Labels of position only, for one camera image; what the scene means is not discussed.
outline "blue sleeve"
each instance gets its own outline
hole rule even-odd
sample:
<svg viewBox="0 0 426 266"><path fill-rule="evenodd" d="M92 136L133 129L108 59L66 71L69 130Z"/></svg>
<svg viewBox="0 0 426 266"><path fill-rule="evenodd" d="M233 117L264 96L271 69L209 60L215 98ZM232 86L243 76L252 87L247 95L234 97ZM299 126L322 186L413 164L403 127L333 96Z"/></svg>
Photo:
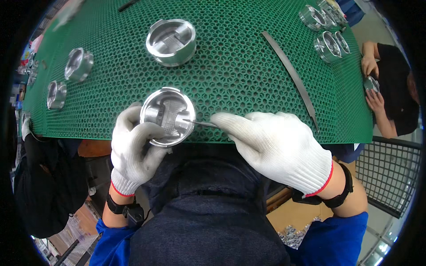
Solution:
<svg viewBox="0 0 426 266"><path fill-rule="evenodd" d="M302 265L356 265L368 213L313 222L298 250L286 246L290 260Z"/></svg>
<svg viewBox="0 0 426 266"><path fill-rule="evenodd" d="M102 234L90 258L90 265L128 265L130 238L138 228L109 228L99 219L96 230Z"/></svg>

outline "green honeycomb mat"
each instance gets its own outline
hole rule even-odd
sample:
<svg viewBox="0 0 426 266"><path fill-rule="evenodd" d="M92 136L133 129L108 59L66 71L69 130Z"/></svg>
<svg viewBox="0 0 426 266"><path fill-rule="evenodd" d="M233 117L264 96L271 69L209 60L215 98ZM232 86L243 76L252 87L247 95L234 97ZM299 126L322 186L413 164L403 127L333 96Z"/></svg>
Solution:
<svg viewBox="0 0 426 266"><path fill-rule="evenodd" d="M197 119L216 112L289 112L313 129L320 143L369 143L372 119L364 98L361 55L350 28L343 36L352 54L326 64L313 49L319 33L298 18L314 0L158 0L140 1L118 13L127 0L86 1L75 18L47 30L36 59L38 77L27 90L23 109L32 114L33 130L47 137L111 139L118 114L143 102L163 86L182 90L194 103ZM167 68L147 53L149 27L159 19L180 18L196 29L197 51L183 66ZM320 133L278 56L261 35L268 31L302 79L317 113ZM83 47L95 64L82 83L64 79L68 54ZM67 84L62 110L46 107L47 86ZM196 127L189 142L228 142L219 129Z"/></svg>

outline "black metal grid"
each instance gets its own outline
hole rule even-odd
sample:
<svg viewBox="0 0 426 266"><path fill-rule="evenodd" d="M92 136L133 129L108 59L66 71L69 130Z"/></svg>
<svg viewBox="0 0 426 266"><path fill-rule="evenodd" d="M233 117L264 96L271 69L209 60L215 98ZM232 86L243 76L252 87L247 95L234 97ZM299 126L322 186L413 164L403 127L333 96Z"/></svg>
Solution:
<svg viewBox="0 0 426 266"><path fill-rule="evenodd" d="M357 178L364 185L368 202L400 218L417 184L421 145L374 137L356 162Z"/></svg>

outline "white knit glove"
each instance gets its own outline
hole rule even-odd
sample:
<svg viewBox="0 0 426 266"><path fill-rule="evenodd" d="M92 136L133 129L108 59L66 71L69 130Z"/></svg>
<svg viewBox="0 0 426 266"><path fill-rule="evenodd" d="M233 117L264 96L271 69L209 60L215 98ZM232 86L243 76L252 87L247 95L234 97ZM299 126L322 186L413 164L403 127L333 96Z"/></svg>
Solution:
<svg viewBox="0 0 426 266"><path fill-rule="evenodd" d="M241 156L262 175L306 197L328 183L333 172L331 152L319 145L297 116L254 112L244 118L218 113L210 121L229 134Z"/></svg>
<svg viewBox="0 0 426 266"><path fill-rule="evenodd" d="M31 130L29 129L30 124L31 124L31 118L25 117L25 120L22 121L22 124L21 124L21 134L22 134L23 141L25 141L25 137L31 133Z"/></svg>
<svg viewBox="0 0 426 266"><path fill-rule="evenodd" d="M133 126L140 120L141 106L132 104L118 117L112 132L111 183L122 196L133 196L137 187L150 180L160 162L171 149L152 146L147 155L142 156L142 147L148 139L161 138L164 129L159 125L146 122Z"/></svg>

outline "bare hand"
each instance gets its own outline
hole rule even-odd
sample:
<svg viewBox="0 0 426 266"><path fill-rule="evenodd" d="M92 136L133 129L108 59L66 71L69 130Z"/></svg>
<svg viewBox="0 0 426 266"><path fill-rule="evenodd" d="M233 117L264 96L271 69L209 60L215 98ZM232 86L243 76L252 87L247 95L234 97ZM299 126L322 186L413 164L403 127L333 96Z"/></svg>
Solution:
<svg viewBox="0 0 426 266"><path fill-rule="evenodd" d="M366 100L374 113L377 114L385 111L385 100L383 99L383 96L380 92L376 93L371 89L367 90Z"/></svg>
<svg viewBox="0 0 426 266"><path fill-rule="evenodd" d="M361 60L361 69L364 76L369 76L372 71L376 74L376 78L379 78L379 67L373 56L364 56Z"/></svg>

